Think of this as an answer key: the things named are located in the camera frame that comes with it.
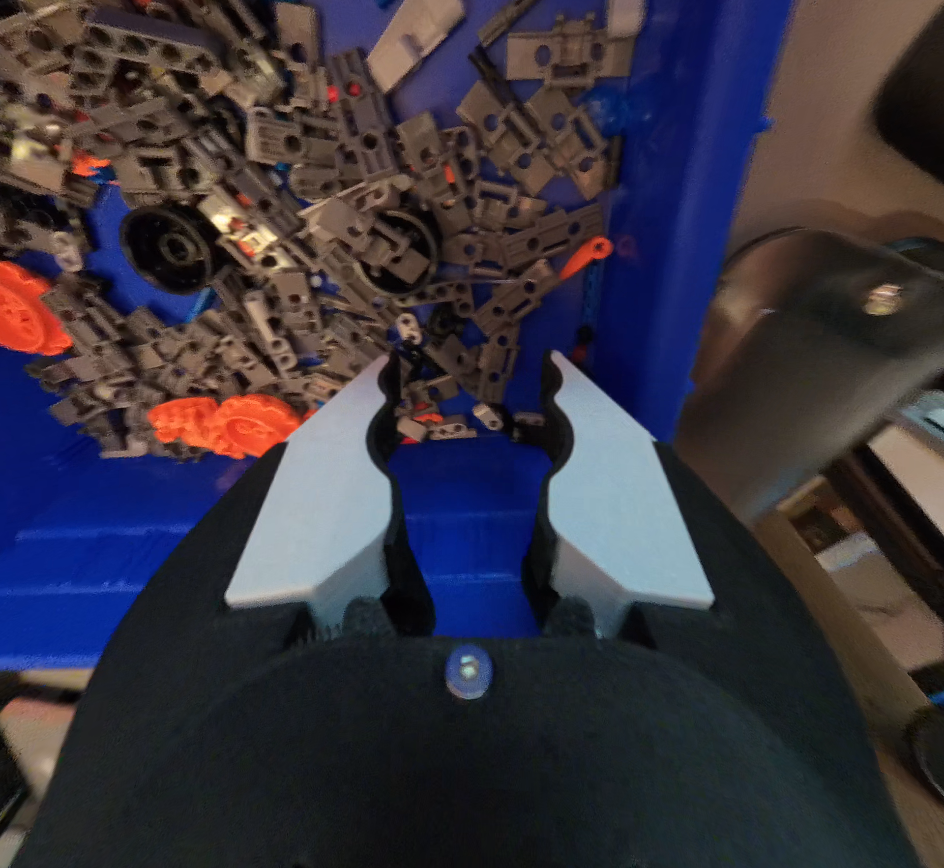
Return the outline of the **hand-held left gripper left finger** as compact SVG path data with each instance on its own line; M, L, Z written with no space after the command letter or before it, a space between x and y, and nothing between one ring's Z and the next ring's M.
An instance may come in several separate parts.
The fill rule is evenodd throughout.
M353 602L378 601L395 631L428 636L435 609L409 543L388 463L399 446L400 360L371 362L284 443L230 579L235 610L304 604L340 630Z

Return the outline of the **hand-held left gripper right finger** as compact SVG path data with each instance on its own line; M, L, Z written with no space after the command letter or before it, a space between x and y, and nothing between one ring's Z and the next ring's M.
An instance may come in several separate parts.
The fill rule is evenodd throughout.
M541 372L549 460L522 563L542 630L564 602L596 638L651 604L706 612L715 595L650 432L563 353Z

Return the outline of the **blue plastic storage bin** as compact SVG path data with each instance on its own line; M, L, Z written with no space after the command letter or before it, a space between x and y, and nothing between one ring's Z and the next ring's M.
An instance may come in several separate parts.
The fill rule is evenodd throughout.
M304 0L322 16L324 51L369 51L390 12L373 0ZM393 95L398 120L430 110L443 126L478 73L477 29L508 0L464 0L466 19ZM542 0L519 23L606 22L608 0ZM605 198L616 253L604 263L589 364L596 382L655 437L671 440L738 204L764 129L767 91L793 0L648 0L629 79L595 94L625 128L620 186ZM140 280L117 245L124 202L113 187L91 211L93 273L114 306L164 319L192 298ZM524 321L509 408L538 408L542 357L569 353L583 316L575 279ZM60 426L53 396L2 351L2 671L88 669L180 538L251 461L210 456L105 460ZM547 457L505 437L404 446L391 468L410 543L434 601L435 632L524 637L535 623L521 590Z

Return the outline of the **pile of grey building pieces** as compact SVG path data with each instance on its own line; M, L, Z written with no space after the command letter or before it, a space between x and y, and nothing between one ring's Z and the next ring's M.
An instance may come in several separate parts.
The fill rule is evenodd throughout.
M591 93L629 75L645 4L521 30L541 1L509 0L478 28L478 81L442 127L430 110L398 120L390 95L411 73L385 95L373 48L325 54L301 0L2 0L2 262L52 285L41 299L73 341L2 351L29 357L50 414L104 459L222 456L160 443L148 410L261 393L304 422L389 354L400 444L483 429L537 445L544 415L505 402L520 325L605 237L596 199L617 185L622 137L598 125ZM120 223L177 203L218 229L229 260L173 295L192 298L184 318L122 311L93 273L107 187ZM356 261L389 210L442 234L431 283L403 296Z

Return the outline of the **orange sprocket wheel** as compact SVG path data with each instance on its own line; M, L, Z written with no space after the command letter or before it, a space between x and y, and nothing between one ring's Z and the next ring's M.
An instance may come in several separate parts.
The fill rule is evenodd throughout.
M1 263L1 347L29 355L55 356L73 341L41 299L52 285L15 263Z
M283 442L303 422L288 403L256 393L221 402L206 422L206 448L242 460L260 458Z
M218 408L210 397L175 399L149 409L147 420L164 445L181 441L191 448L214 450L213 420Z

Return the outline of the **orange thin lever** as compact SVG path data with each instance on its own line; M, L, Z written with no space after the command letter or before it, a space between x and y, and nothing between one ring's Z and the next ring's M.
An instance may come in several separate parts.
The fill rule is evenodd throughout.
M591 265L608 258L613 243L604 236L593 237L581 245L566 261L559 272L560 282L566 282Z

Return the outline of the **black round wheel hub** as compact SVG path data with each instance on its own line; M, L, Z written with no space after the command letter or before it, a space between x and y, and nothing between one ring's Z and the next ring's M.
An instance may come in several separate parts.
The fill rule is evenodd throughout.
M151 286L176 296L207 288L228 257L220 233L203 213L177 203L129 211L119 226L125 259Z
M403 296L431 283L441 264L442 234L426 213L379 213L369 242L356 255L364 278L382 294Z

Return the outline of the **light grey flat panel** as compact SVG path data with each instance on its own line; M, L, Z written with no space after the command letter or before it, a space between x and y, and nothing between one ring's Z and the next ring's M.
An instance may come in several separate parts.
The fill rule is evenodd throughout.
M378 88L392 92L465 16L463 0L404 0L367 56Z

